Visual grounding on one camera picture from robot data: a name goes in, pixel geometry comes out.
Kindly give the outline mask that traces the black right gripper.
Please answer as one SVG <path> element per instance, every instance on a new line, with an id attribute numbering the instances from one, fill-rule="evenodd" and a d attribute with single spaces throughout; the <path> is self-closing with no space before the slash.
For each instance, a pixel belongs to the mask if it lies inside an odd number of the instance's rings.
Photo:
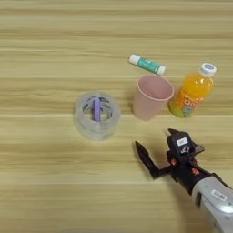
<path id="1" fill-rule="evenodd" d="M 173 128 L 169 128 L 168 132 L 171 136 L 177 137 L 181 137 L 183 134 L 182 131 Z M 169 149 L 167 152 L 168 166 L 163 168 L 158 168 L 153 163 L 147 150 L 137 141 L 136 149 L 140 160 L 148 169 L 152 178 L 170 175 L 187 191 L 189 195 L 192 194 L 193 188 L 197 182 L 211 176 L 209 172 L 198 165 L 195 159 L 197 154 L 205 150 L 201 145 L 194 145 L 193 147 L 185 146 L 184 153 L 175 149 Z"/>

